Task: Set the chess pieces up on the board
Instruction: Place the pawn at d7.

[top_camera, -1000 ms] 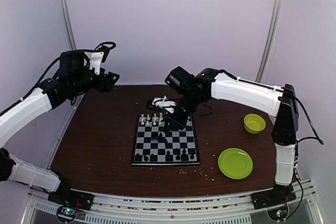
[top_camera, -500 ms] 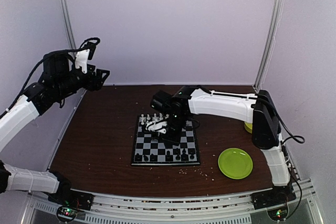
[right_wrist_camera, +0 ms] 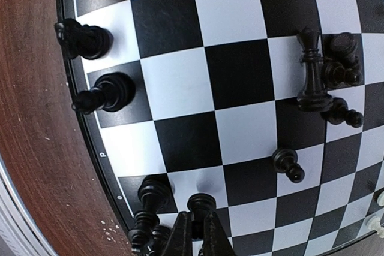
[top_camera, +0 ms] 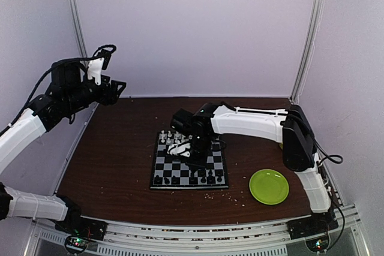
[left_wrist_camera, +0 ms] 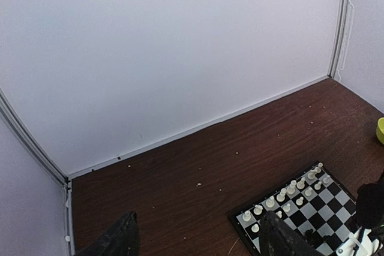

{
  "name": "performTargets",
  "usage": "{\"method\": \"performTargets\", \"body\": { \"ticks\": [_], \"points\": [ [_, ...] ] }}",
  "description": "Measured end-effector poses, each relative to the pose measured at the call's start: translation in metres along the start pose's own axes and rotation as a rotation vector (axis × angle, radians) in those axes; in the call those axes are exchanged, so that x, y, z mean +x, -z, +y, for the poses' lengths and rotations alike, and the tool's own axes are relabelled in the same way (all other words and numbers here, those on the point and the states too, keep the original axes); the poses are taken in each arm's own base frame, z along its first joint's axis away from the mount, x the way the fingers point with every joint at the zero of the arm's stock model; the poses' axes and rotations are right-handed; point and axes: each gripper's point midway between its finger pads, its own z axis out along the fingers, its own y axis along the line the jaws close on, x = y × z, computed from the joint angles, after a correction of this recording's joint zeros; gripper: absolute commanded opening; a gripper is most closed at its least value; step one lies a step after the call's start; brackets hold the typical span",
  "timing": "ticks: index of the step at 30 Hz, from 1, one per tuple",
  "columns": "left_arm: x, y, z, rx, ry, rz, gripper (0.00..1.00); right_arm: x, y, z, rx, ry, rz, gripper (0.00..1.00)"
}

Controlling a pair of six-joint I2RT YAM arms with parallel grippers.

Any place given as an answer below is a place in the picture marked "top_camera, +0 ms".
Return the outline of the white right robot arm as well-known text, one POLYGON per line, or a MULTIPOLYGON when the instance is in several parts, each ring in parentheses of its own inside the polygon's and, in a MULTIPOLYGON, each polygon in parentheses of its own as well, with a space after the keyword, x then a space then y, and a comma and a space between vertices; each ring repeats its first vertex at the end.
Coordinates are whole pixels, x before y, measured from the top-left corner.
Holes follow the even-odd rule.
POLYGON ((214 140, 222 135, 253 137, 282 146, 285 168, 297 175, 308 198, 308 228, 319 233, 335 219, 328 175, 323 163, 341 164, 341 155, 324 151, 299 105, 287 109, 251 109, 228 103, 206 103, 198 111, 179 109, 170 126, 186 140, 169 146, 167 153, 198 167, 206 162, 214 140))

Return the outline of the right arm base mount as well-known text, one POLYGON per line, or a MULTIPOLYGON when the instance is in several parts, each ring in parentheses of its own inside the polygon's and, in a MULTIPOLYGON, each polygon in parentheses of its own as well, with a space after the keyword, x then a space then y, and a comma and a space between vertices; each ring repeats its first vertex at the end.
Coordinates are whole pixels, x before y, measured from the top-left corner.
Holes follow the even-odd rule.
POLYGON ((317 254, 325 253, 331 247, 329 232, 336 228, 338 221, 332 210, 287 222, 290 238, 304 239, 307 249, 317 254))

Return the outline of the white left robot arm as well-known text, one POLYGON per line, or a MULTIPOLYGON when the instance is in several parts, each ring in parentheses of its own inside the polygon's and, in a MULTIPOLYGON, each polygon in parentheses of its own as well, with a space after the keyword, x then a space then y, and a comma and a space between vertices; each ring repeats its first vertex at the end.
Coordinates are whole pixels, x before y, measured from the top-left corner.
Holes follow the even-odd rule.
MULTIPOLYGON (((126 83, 102 73, 115 51, 115 45, 106 44, 91 57, 62 59, 43 73, 39 83, 51 77, 45 93, 36 95, 37 88, 33 88, 16 117, 1 131, 2 171, 64 118, 72 124, 76 114, 92 103, 109 106, 117 102, 126 83)), ((86 229, 80 207, 69 198, 22 192, 2 184, 1 219, 13 217, 62 222, 73 234, 81 234, 86 229)))

